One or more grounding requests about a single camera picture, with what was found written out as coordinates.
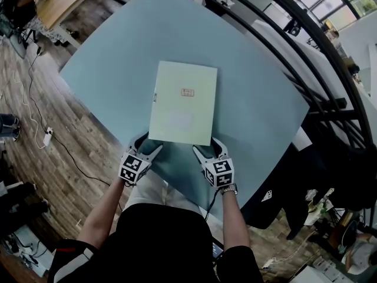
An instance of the person's leg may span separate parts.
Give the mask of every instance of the person's leg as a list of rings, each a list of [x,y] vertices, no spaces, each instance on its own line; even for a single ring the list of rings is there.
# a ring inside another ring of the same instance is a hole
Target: person's leg
[[[19,119],[13,114],[0,114],[0,121],[2,123],[0,137],[13,137],[13,140],[16,141],[21,131]]]
[[[53,28],[48,29],[43,24],[42,20],[38,18],[38,16],[35,16],[33,19],[31,19],[30,22],[27,23],[24,28],[30,28],[35,31],[39,31],[42,35],[49,38],[53,43],[56,43],[58,41],[62,43],[65,42],[65,39]]]
[[[136,203],[163,205],[164,188],[166,188],[164,180],[152,170],[149,170],[134,186],[124,210]]]
[[[19,137],[20,131],[21,131],[20,127],[13,129],[13,128],[10,128],[10,127],[4,127],[3,126],[3,128],[0,132],[0,137],[13,137],[13,140],[16,141]]]
[[[199,207],[195,203],[188,200],[181,192],[173,188],[171,185],[168,185],[167,187],[166,205],[173,206],[174,208],[192,210],[193,212],[202,215]]]
[[[5,215],[5,222],[0,228],[0,237],[4,237],[19,229],[22,225],[27,224],[42,213],[48,211],[48,204],[44,201],[40,203],[33,203],[25,209],[19,210],[15,213],[7,213]]]
[[[19,120],[13,114],[0,114],[3,126],[16,128]]]
[[[9,210],[13,205],[16,205],[20,201],[24,200],[27,196],[34,193],[35,188],[29,182],[10,189],[8,191],[8,194],[5,194],[0,198],[2,210]]]

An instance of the wooden floor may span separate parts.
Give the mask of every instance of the wooden floor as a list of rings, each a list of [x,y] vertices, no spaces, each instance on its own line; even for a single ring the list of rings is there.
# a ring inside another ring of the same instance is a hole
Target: wooden floor
[[[79,30],[79,41],[85,40],[102,22],[121,5],[113,0],[86,0],[64,22],[70,29]],[[73,47],[52,46],[46,39],[46,53],[37,58],[31,70],[34,78],[31,95],[37,101],[43,118],[43,127],[52,127],[55,136],[63,142],[77,161],[77,165],[89,176],[110,183],[116,177],[123,148],[98,120],[75,98],[59,71],[74,53]],[[8,160],[14,166],[19,180],[36,183],[41,196],[51,205],[47,222],[62,238],[76,238],[91,209],[107,190],[107,185],[86,178],[74,165],[72,159],[56,139],[44,149],[38,149],[34,135],[35,122],[29,118],[28,107],[22,104],[22,87],[12,79],[22,81],[25,87],[24,101],[30,104],[32,116],[40,122],[37,109],[29,99],[30,77],[28,69],[35,58],[36,46],[31,44],[25,60],[20,59],[7,41],[0,45],[4,65],[0,71],[0,88],[11,79],[0,101],[1,113],[15,113],[21,119],[22,134],[18,142],[6,139]],[[37,142],[42,145],[44,132],[38,130]],[[124,191],[121,206],[127,201],[130,189]],[[209,226],[213,235],[222,241],[221,222],[210,217]],[[311,229],[303,228],[294,241],[285,237],[290,229],[284,213],[266,229],[249,229],[252,248],[259,267],[273,256],[285,258],[294,253]],[[278,281],[279,277],[291,277],[304,263],[313,261],[321,251],[317,246],[306,243],[290,260],[263,270],[265,281]],[[4,254],[0,261],[4,263]]]

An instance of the white table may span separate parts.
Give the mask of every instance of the white table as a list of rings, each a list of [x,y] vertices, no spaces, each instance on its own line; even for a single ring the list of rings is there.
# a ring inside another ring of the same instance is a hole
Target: white table
[[[212,134],[228,147],[243,206],[283,156],[309,106],[257,45],[192,0],[131,0],[83,43],[61,74],[126,146],[149,127],[161,60],[218,68]],[[156,144],[144,145],[148,150]],[[208,208],[214,190],[192,145],[166,142],[153,169]],[[221,200],[211,212],[222,217]]]

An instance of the curved railing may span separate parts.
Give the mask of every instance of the curved railing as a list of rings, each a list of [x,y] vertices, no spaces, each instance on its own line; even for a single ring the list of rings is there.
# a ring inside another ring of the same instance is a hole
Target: curved railing
[[[279,4],[286,12],[290,14],[311,36],[314,42],[318,45],[321,53],[328,59],[330,65],[338,75],[348,97],[352,104],[353,110],[342,110],[339,106],[339,99],[335,99],[334,94],[331,93],[329,86],[326,84],[325,79],[322,77],[319,70],[313,65],[311,60],[297,45],[297,43],[291,39],[285,33],[281,27],[279,27],[272,19],[270,19],[263,11],[253,5],[248,0],[237,0],[245,7],[249,8],[262,20],[268,23],[282,38],[286,41],[295,53],[302,59],[307,68],[312,72],[317,79],[319,85],[326,93],[328,99],[320,96],[307,86],[303,78],[297,73],[292,65],[285,59],[285,57],[258,31],[256,31],[249,23],[243,18],[235,14],[228,7],[218,3],[216,0],[205,0],[216,4],[218,8],[227,14],[229,17],[238,22],[241,26],[247,29],[252,35],[254,35],[268,50],[270,50],[275,57],[287,68],[292,75],[290,78],[292,83],[296,86],[305,100],[310,104],[310,112],[312,120],[319,123],[324,122],[328,130],[334,136],[336,142],[339,141],[337,134],[334,131],[333,123],[335,126],[345,132],[348,138],[348,142],[352,147],[366,148],[372,144],[372,133],[369,127],[368,118],[365,113],[364,106],[362,104],[360,95],[356,89],[356,85],[352,80],[351,75],[346,68],[345,63],[341,59],[337,50],[332,43],[328,40],[322,30],[312,21],[312,19],[305,13],[295,1],[293,0],[273,0]],[[357,120],[359,125],[356,125],[352,120]]]

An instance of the red stripe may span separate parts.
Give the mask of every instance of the red stripe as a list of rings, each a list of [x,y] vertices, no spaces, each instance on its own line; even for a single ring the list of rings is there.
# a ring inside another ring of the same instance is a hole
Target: red stripe
[[[57,248],[57,252],[74,252],[75,248]]]

